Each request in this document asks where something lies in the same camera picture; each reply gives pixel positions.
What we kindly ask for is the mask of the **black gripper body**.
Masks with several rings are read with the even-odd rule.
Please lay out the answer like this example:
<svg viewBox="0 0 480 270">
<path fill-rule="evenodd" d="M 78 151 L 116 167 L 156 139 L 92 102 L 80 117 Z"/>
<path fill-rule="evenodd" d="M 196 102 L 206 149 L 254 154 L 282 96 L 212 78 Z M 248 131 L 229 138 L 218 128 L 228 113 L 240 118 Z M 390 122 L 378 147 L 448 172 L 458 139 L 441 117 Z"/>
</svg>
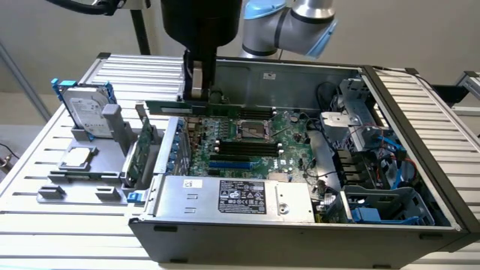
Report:
<svg viewBox="0 0 480 270">
<path fill-rule="evenodd" d="M 161 18 L 168 36 L 193 60 L 209 60 L 238 31 L 240 1 L 164 0 Z"/>
</svg>

